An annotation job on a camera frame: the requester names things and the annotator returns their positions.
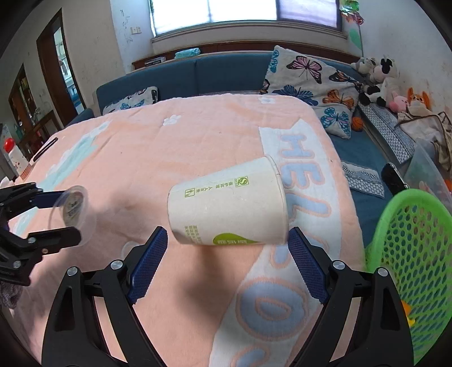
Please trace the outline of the orange fox plush toy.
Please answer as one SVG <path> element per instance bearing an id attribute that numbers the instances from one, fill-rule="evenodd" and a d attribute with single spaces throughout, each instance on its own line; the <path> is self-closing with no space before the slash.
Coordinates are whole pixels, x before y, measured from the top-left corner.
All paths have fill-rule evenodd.
<path id="1" fill-rule="evenodd" d="M 408 105 L 424 109 L 428 112 L 432 112 L 430 96 L 422 91 L 420 94 L 414 92 L 414 88 L 408 89 Z"/>

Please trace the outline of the grey plush toy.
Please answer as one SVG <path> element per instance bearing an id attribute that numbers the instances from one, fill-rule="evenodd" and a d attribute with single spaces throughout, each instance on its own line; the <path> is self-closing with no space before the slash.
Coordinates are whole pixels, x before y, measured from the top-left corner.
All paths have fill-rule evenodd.
<path id="1" fill-rule="evenodd" d="M 362 76 L 370 74 L 378 65 L 374 57 L 361 57 L 358 61 L 350 63 L 352 69 Z"/>

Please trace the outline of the green plastic basket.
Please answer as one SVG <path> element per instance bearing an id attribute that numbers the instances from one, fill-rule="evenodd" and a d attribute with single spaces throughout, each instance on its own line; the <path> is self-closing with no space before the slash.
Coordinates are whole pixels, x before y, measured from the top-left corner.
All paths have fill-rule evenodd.
<path id="1" fill-rule="evenodd" d="M 408 189 L 389 201 L 366 248 L 366 270 L 380 267 L 409 307 L 414 361 L 420 362 L 451 319 L 451 214 L 439 199 Z"/>

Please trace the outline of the cow plush toy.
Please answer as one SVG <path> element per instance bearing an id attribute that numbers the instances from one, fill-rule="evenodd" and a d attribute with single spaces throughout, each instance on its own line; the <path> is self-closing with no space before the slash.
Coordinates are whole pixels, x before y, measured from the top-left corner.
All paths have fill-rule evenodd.
<path id="1" fill-rule="evenodd" d="M 399 72 L 393 59 L 383 57 L 368 74 L 368 83 L 359 93 L 358 100 L 363 106 L 375 103 L 387 107 L 400 93 Z"/>

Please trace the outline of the pink plush toy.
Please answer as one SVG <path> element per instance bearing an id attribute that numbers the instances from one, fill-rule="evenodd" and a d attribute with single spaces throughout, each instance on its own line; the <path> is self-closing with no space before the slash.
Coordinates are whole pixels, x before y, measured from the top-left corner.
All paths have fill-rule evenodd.
<path id="1" fill-rule="evenodd" d="M 393 113 L 405 112 L 408 110 L 409 101 L 406 97 L 399 95 L 397 92 L 392 91 L 392 101 L 388 103 L 388 108 Z"/>

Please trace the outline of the crumpled beige cloth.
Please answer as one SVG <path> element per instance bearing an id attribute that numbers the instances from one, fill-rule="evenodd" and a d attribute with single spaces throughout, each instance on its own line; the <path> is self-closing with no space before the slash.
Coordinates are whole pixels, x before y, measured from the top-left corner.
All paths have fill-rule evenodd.
<path id="1" fill-rule="evenodd" d="M 435 161 L 451 177 L 451 119 L 445 112 L 413 115 L 399 112 L 398 124 L 415 141 L 431 143 Z"/>

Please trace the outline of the small orange ball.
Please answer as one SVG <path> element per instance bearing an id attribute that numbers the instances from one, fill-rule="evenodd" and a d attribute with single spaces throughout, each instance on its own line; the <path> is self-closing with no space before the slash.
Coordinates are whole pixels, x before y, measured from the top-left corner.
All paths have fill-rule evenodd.
<path id="1" fill-rule="evenodd" d="M 352 118 L 351 128 L 354 132 L 362 132 L 364 128 L 364 122 L 361 117 L 355 116 Z"/>

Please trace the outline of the red cap white bottle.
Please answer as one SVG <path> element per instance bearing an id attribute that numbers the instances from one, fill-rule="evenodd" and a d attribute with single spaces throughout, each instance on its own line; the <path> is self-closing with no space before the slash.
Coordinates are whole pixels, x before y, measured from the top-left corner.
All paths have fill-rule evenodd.
<path id="1" fill-rule="evenodd" d="M 12 137 L 5 140 L 4 150 L 8 154 L 12 165 L 18 173 L 18 176 L 24 180 L 30 173 L 31 166 L 23 153 L 21 153 L 21 150 L 15 144 L 15 140 Z"/>

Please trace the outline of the dark wooden door frame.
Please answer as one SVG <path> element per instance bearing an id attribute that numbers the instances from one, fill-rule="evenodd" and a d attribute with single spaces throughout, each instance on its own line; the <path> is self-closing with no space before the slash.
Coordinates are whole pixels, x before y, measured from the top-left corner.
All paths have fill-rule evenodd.
<path id="1" fill-rule="evenodd" d="M 51 101 L 61 124 L 66 127 L 86 109 L 86 103 L 70 61 L 62 9 L 49 20 L 36 44 Z"/>

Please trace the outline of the butterfly print pillow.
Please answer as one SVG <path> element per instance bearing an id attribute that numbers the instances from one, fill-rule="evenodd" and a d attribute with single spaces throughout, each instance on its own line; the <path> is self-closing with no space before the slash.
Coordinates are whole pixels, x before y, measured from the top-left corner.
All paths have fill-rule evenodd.
<path id="1" fill-rule="evenodd" d="M 338 68 L 275 46 L 260 92 L 299 99 L 313 108 L 328 133 L 350 139 L 361 89 L 361 82 Z"/>

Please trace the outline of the yellow snack wrapper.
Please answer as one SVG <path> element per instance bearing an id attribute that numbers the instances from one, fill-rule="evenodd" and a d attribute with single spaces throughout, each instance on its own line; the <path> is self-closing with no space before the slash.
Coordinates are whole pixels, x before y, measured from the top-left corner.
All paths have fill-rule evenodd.
<path id="1" fill-rule="evenodd" d="M 408 321 L 408 326 L 411 328 L 415 324 L 415 319 L 410 317 L 411 306 L 407 302 L 405 302 L 404 300 L 402 300 L 401 303 L 402 303 L 402 306 L 403 306 L 403 309 L 404 309 L 404 312 L 405 312 L 406 319 Z"/>

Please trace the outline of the blue sofa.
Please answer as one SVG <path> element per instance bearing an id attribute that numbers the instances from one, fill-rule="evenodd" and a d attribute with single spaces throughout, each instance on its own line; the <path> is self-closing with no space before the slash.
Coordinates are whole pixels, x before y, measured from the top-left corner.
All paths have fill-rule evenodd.
<path id="1" fill-rule="evenodd" d="M 271 51 L 204 54 L 137 70 L 111 80 L 95 89 L 94 102 L 102 112 L 111 102 L 149 86 L 158 88 L 159 101 L 232 92 L 258 92 L 270 62 Z M 352 67 L 335 60 L 318 59 L 333 67 L 333 72 L 357 82 L 364 78 Z M 353 132 L 350 140 L 328 133 L 342 161 L 367 167 L 381 174 L 388 159 L 367 132 Z M 383 184 L 384 196 L 378 198 L 352 190 L 352 198 L 362 230 L 365 248 L 370 245 L 375 228 L 387 202 L 392 198 Z"/>

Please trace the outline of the white paper cup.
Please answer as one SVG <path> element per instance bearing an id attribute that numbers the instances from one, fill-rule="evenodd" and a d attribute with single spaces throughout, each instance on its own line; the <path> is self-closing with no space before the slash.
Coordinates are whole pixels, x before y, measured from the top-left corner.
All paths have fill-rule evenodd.
<path id="1" fill-rule="evenodd" d="M 167 209 L 182 244 L 281 245 L 288 237 L 282 178 L 269 156 L 174 185 Z"/>

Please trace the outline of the clear plastic storage box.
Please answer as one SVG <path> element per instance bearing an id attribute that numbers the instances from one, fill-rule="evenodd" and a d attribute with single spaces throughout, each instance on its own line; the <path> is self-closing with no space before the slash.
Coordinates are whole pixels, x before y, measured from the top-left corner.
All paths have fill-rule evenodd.
<path id="1" fill-rule="evenodd" d="M 432 152 L 433 145 L 429 141 L 417 139 L 404 180 L 410 188 L 430 193 L 437 197 L 448 210 L 451 210 L 451 192 L 431 158 Z"/>

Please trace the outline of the blue white patterned cloth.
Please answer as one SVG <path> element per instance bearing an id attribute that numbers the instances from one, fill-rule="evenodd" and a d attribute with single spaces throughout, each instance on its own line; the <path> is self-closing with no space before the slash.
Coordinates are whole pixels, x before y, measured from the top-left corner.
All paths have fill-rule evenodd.
<path id="1" fill-rule="evenodd" d="M 346 161 L 341 165 L 350 190 L 384 198 L 384 186 L 377 171 Z"/>

